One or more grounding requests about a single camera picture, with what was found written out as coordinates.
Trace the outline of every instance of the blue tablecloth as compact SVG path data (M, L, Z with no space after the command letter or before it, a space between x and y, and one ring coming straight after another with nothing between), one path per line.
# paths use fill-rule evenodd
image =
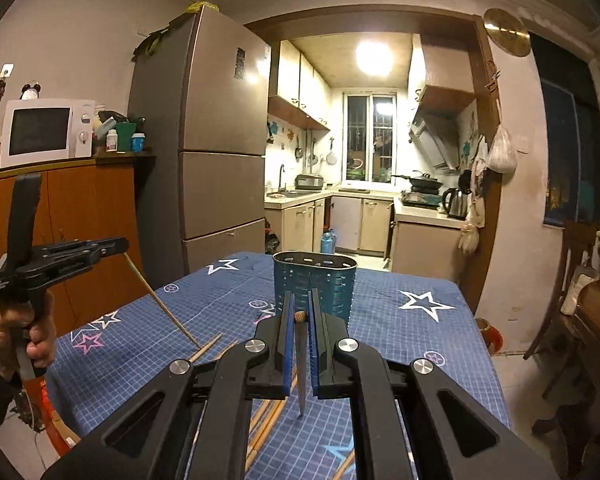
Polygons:
M224 333L200 364L232 341L252 337L256 323L273 313L273 260L237 253L157 294L201 343ZM349 333L387 359L428 357L510 426L490 356L455 284L358 269ZM64 422L84 436L170 361L194 350L145 296L61 337L46 374L48 393ZM330 478L352 446L348 400L317 400L308 392L305 414L298 417L293 391L247 478ZM350 468L348 476L354 475Z

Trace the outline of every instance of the kitchen sink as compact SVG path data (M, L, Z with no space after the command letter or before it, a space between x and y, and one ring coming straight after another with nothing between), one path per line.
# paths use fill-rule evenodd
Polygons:
M274 191L272 193L267 193L267 196L284 195L288 198L292 198L295 196L311 195L314 193L320 193L320 191L312 189L292 189L289 191Z

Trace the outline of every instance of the microwave window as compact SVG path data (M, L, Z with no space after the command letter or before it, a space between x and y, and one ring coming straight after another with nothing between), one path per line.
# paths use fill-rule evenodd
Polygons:
M69 108L23 108L13 111L9 155L64 150Z

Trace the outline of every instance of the tiled floor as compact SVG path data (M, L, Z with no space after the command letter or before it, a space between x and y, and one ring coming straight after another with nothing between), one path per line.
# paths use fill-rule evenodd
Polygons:
M388 266L388 260L381 258L380 256L365 256L364 254L341 254L341 256L348 256L349 258L353 258L357 263L358 267L361 269L371 269L371 270L385 270L389 271L389 269L385 268Z
M512 429L549 464L564 463L564 448L555 431L536 437L531 427L538 418L552 418L561 404L575 404L582 393L572 385L575 368L567 370L547 400L542 392L560 365L552 354L536 354L525 361L522 355L494 356L493 365L502 386L512 421Z
M46 432L36 433L10 411L0 427L0 448L25 480L39 480L58 460Z

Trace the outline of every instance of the pink star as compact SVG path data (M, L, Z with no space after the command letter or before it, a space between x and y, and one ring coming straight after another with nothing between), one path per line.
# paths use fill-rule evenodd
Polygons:
M83 355L87 355L89 353L89 350L91 350L92 348L96 348L98 346L104 346L98 340L101 335L102 335L101 333L98 333L96 335L82 334L82 341L80 341L78 344L75 344L74 348L82 348L82 351L84 352Z

